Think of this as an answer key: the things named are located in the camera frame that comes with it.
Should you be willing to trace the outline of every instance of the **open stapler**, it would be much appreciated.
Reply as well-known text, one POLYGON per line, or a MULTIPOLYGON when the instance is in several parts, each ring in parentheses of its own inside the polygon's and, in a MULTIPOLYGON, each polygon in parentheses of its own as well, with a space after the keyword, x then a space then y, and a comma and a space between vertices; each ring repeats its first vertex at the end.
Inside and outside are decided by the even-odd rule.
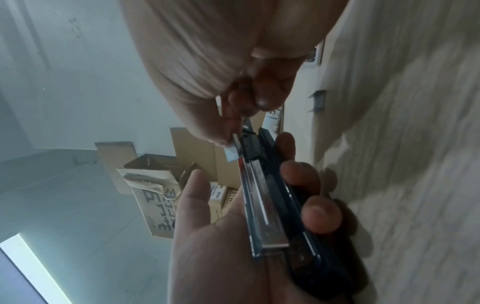
POLYGON ((269 130, 257 135, 247 119, 225 152, 238 160, 253 257, 283 254, 295 283, 319 299, 350 294, 352 280, 334 249, 302 223, 307 197, 282 179, 283 160, 269 130))

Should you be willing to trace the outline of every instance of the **bright light strip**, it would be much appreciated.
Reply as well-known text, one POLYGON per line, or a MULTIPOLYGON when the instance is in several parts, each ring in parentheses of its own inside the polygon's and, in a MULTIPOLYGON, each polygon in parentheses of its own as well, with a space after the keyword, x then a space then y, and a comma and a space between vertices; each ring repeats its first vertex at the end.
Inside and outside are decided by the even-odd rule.
POLYGON ((48 304, 72 304, 20 234, 0 243, 0 248, 48 304))

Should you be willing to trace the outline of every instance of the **wood grain surface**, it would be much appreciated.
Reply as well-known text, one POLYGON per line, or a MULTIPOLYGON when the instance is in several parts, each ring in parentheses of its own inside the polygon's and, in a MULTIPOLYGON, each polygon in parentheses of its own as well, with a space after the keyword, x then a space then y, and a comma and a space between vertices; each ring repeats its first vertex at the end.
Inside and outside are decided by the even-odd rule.
POLYGON ((356 0, 325 55, 284 128, 358 217, 356 302, 480 303, 480 1, 356 0))

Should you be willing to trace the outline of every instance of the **skin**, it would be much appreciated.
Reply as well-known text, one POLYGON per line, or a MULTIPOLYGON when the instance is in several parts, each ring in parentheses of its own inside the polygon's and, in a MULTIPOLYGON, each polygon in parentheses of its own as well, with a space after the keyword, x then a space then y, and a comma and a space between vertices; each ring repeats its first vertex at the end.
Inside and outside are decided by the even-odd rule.
POLYGON ((284 104, 305 55, 347 2, 120 0, 155 85, 193 135, 219 145, 242 117, 284 104))
MULTIPOLYGON (((320 178, 315 169, 293 161, 293 136, 282 133, 276 145, 288 160, 280 168, 282 177, 310 194, 301 213, 304 225, 315 233, 335 231, 342 222, 342 212, 333 201, 319 195, 320 178)), ((194 171, 180 196, 176 215, 169 303, 321 303, 292 282, 280 258, 253 260, 242 190, 228 213, 214 224, 210 224, 209 197, 205 174, 194 171)))

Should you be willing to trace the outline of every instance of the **person's left hand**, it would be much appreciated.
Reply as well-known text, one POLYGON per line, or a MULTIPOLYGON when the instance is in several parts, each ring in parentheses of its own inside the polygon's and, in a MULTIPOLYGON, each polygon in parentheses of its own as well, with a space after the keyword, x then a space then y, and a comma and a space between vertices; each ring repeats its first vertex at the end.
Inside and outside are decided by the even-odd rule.
MULTIPOLYGON (((320 197, 320 178, 305 163, 293 161, 295 141, 289 133, 276 140, 284 162, 282 177, 311 197, 302 209, 304 225, 314 233, 335 231, 342 212, 320 197)), ((194 171, 180 196, 169 271, 169 303, 318 303, 291 280, 279 258, 254 260, 242 190, 228 213, 210 224, 210 184, 194 171)))

